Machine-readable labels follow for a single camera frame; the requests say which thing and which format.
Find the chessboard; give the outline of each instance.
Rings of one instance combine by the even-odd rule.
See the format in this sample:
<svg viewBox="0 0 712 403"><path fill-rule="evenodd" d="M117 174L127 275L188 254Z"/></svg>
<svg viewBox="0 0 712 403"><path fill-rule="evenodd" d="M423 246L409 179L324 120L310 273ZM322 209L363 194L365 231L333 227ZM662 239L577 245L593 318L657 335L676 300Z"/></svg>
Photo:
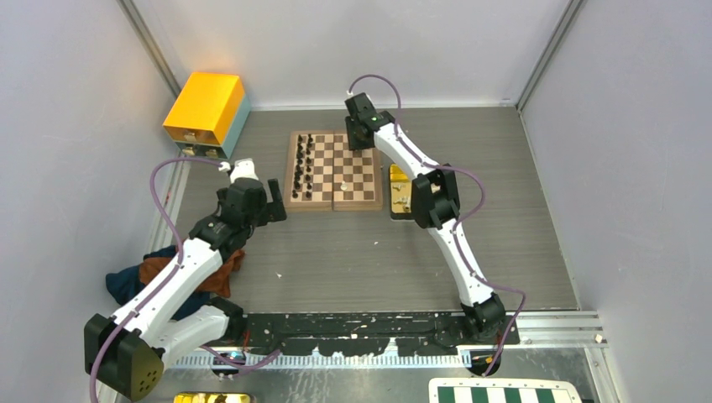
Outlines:
<svg viewBox="0 0 712 403"><path fill-rule="evenodd" d="M291 134L284 189L288 212L380 210L382 184L377 149L350 151L346 133Z"/></svg>

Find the cloth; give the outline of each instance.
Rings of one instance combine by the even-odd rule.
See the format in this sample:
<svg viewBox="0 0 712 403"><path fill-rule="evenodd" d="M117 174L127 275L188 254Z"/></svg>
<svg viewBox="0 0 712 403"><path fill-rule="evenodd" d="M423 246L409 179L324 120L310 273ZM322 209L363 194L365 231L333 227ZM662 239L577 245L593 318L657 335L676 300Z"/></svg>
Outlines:
<svg viewBox="0 0 712 403"><path fill-rule="evenodd" d="M145 287L145 285L139 281L139 267L137 265L121 270L118 273L108 274L106 276L106 285L107 291L109 291L109 294L111 294L119 305L127 304ZM179 321L184 317L190 316L200 309L203 304L208 302L208 300L210 300L209 292L197 291L192 293L191 296L183 302L183 305L178 308L172 319Z"/></svg>
<svg viewBox="0 0 712 403"><path fill-rule="evenodd" d="M161 270L165 268L177 253L175 246L163 248L152 254L144 256L144 262L139 265L139 279L141 283L148 284ZM196 291L209 291L223 298L230 297L230 274L240 270L244 259L244 251L238 249L230 258L220 266L217 271L209 275Z"/></svg>

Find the wood grain surface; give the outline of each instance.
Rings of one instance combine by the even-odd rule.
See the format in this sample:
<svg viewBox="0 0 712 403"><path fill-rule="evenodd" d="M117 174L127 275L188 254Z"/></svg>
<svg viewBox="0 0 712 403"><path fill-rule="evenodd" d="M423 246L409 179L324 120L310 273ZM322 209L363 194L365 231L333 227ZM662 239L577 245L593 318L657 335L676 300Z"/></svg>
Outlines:
<svg viewBox="0 0 712 403"><path fill-rule="evenodd" d="M282 180L290 132L339 129L345 115L345 110L251 113L233 159L254 159L265 183ZM401 120L430 157L472 170L484 182L487 202L464 228L487 278L525 290L529 310L576 307L516 110L406 109ZM390 163L382 154L384 175ZM209 165L191 167L177 223L182 235L215 209L215 191L226 184ZM459 176L458 187L462 209L478 202L476 184ZM231 299L248 312L460 309L435 242L413 222L392 222L387 208L294 213L258 228L245 252L243 268L231 279ZM500 295L508 309L516 308L517 296Z"/></svg>

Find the white wall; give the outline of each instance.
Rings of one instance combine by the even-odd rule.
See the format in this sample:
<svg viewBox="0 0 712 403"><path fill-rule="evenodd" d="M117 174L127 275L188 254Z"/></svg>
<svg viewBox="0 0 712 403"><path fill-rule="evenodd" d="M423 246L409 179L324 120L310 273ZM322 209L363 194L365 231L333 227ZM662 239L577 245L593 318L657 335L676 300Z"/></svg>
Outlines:
<svg viewBox="0 0 712 403"><path fill-rule="evenodd" d="M0 3L1 401L86 401L83 327L148 245L171 103L115 2Z"/></svg>
<svg viewBox="0 0 712 403"><path fill-rule="evenodd" d="M711 2L587 2L524 113L625 401L712 401L710 43Z"/></svg>
<svg viewBox="0 0 712 403"><path fill-rule="evenodd" d="M406 105L514 104L568 0L136 3L180 83L236 73L271 108L343 107L365 73L388 76Z"/></svg>

